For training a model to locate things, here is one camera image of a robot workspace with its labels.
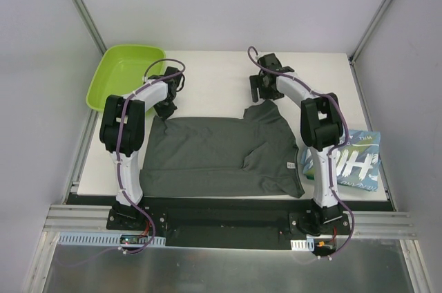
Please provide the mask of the dark grey t shirt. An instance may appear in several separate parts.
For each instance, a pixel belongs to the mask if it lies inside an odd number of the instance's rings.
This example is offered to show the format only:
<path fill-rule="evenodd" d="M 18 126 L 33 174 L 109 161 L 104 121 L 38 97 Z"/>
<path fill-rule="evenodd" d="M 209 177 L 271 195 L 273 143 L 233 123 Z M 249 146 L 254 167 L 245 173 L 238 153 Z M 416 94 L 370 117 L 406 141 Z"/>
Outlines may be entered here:
<path fill-rule="evenodd" d="M 295 135 L 271 101 L 246 108 L 240 119 L 155 117 L 140 184 L 158 198 L 300 198 L 297 157 Z"/>

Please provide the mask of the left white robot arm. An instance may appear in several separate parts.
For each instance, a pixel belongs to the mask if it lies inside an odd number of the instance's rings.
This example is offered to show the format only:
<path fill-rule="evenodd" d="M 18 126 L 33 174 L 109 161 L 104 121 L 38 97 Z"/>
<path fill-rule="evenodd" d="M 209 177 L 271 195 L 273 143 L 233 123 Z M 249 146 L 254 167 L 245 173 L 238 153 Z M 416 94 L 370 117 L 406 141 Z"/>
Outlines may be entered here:
<path fill-rule="evenodd" d="M 177 109 L 173 100 L 183 83 L 184 70 L 168 67 L 163 75 L 145 76 L 134 91 L 106 99 L 99 139 L 115 165 L 118 192 L 110 212 L 114 223 L 122 220 L 129 229 L 138 230 L 146 222 L 138 163 L 146 112 L 154 108 L 163 120 L 170 117 Z"/>

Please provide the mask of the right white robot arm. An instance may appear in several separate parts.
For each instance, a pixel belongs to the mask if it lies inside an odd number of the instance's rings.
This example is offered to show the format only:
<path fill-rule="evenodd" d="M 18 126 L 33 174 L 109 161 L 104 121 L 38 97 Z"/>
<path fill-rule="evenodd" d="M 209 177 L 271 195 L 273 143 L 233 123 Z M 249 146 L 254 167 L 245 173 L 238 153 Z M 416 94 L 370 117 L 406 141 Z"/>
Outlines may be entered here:
<path fill-rule="evenodd" d="M 302 81 L 289 66 L 283 66 L 275 54 L 259 55 L 253 46 L 247 49 L 248 58 L 259 68 L 249 78 L 251 96 L 258 100 L 277 100 L 288 97 L 300 108 L 300 135 L 310 149 L 314 165 L 314 214 L 311 227 L 319 234 L 333 229 L 343 215 L 340 206 L 336 163 L 338 149 L 348 139 L 348 126 L 333 93 L 315 91 Z"/>

